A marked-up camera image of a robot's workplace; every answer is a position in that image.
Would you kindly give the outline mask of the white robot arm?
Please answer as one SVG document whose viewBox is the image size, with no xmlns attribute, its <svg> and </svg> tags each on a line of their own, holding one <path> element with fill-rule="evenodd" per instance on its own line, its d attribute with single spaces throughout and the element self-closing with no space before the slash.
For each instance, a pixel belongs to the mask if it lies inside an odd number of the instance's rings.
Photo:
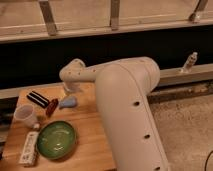
<svg viewBox="0 0 213 171">
<path fill-rule="evenodd" d="M 149 57 L 87 67 L 74 59 L 59 72 L 67 91 L 75 82 L 93 82 L 97 110 L 117 171 L 170 171 L 147 95 L 158 85 L 160 69 Z"/>
</svg>

